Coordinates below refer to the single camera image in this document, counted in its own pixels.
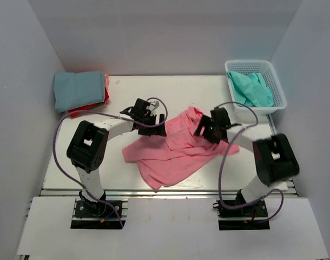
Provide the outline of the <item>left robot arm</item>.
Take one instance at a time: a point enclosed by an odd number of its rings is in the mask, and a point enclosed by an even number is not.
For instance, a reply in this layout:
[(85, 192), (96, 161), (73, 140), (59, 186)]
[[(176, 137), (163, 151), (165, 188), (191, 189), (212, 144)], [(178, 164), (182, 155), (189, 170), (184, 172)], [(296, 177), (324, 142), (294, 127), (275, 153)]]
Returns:
[(80, 197), (83, 200), (93, 203), (105, 200), (99, 167), (108, 141), (132, 131), (145, 136), (167, 136), (164, 123), (168, 114), (156, 114), (163, 104), (155, 97), (147, 100), (138, 98), (133, 106), (120, 111), (117, 116), (110, 115), (109, 119), (99, 123), (80, 122), (67, 149), (67, 157), (79, 174), (83, 185)]

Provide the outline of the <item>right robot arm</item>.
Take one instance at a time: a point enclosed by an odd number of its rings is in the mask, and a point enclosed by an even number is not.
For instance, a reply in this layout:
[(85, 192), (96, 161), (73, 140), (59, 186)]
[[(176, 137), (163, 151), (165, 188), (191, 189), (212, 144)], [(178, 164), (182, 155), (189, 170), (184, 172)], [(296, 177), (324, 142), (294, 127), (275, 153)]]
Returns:
[[(286, 135), (263, 135), (254, 130), (259, 124), (255, 112), (255, 122), (250, 125), (231, 123), (228, 112), (223, 107), (215, 107), (210, 116), (203, 115), (194, 132), (212, 144), (224, 141), (228, 144), (221, 161), (218, 177), (218, 193), (221, 206), (228, 210), (250, 207), (264, 200), (276, 191), (276, 186), (300, 172), (298, 161)], [(227, 205), (222, 199), (221, 180), (226, 157), (233, 145), (238, 145), (253, 153), (256, 176), (242, 189), (235, 198), (234, 205)]]

